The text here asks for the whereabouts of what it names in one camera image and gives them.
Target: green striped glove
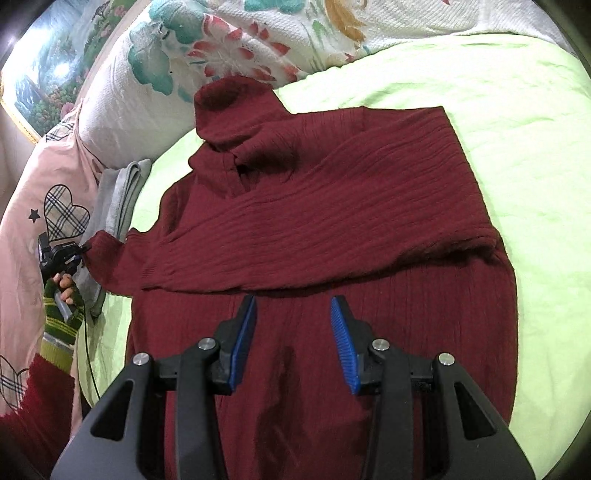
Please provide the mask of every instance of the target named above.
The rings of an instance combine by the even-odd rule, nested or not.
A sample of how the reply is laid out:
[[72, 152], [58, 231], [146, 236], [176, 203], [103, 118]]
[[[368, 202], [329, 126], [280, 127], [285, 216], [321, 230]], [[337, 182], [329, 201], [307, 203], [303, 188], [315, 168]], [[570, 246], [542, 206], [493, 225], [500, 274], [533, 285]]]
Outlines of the green striped glove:
[[71, 295], [76, 310], [68, 321], [64, 321], [56, 301], [53, 299], [58, 284], [50, 278], [45, 284], [43, 305], [45, 307], [45, 331], [41, 341], [40, 355], [49, 363], [69, 374], [74, 358], [74, 342], [78, 329], [84, 321], [84, 301], [76, 285], [72, 283]]

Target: light green bedsheet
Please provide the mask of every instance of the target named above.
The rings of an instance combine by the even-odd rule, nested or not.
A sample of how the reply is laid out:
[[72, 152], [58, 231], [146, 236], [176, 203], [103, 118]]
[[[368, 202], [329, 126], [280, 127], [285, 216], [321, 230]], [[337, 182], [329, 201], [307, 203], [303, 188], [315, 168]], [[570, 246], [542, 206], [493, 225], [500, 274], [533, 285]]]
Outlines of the light green bedsheet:
[[[443, 105], [515, 268], [519, 373], [511, 430], [542, 478], [591, 408], [591, 80], [560, 48], [516, 35], [440, 37], [283, 87], [291, 112]], [[189, 172], [187, 134], [154, 165], [131, 225], [145, 231]], [[108, 296], [89, 331], [103, 391], [124, 364], [131, 300]], [[85, 396], [95, 399], [79, 348]]]

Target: metal screw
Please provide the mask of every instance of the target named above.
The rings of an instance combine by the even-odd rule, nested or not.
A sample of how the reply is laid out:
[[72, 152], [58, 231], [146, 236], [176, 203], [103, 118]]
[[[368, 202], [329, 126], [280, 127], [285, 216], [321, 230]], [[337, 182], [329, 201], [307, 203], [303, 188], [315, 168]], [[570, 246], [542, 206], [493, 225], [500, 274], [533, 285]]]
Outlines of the metal screw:
[[388, 348], [390, 348], [390, 342], [384, 338], [376, 338], [373, 342], [371, 342], [371, 346], [378, 352], [385, 352], [388, 350]]
[[141, 352], [134, 355], [133, 362], [135, 365], [141, 366], [147, 364], [149, 360], [150, 356], [145, 352]]
[[199, 340], [197, 346], [201, 350], [211, 350], [213, 347], [216, 346], [216, 339], [211, 337], [205, 337]]
[[456, 362], [456, 359], [450, 353], [440, 353], [439, 354], [439, 363], [442, 365], [453, 365]]

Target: pillow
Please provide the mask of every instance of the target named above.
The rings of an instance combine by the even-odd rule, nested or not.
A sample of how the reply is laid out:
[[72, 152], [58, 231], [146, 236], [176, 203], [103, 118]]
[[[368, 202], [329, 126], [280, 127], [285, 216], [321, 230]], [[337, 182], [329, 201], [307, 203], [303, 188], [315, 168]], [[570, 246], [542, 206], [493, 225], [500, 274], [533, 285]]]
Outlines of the pillow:
[[80, 142], [81, 108], [37, 144], [0, 222], [0, 415], [18, 406], [43, 332], [37, 237], [77, 240], [95, 204], [103, 167]]
[[194, 127], [193, 96], [243, 75], [273, 88], [394, 44], [514, 32], [570, 49], [531, 1], [152, 0], [92, 83], [80, 136], [108, 168], [158, 158]]

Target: pink blanket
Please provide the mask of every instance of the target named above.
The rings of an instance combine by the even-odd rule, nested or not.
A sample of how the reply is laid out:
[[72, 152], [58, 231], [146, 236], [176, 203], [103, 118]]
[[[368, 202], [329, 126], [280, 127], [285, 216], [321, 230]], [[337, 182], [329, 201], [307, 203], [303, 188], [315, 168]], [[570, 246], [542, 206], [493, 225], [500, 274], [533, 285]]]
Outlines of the pink blanket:
[[0, 414], [18, 406], [43, 332], [37, 237], [77, 240], [95, 205], [103, 167], [79, 138], [81, 108], [36, 146], [0, 223]]

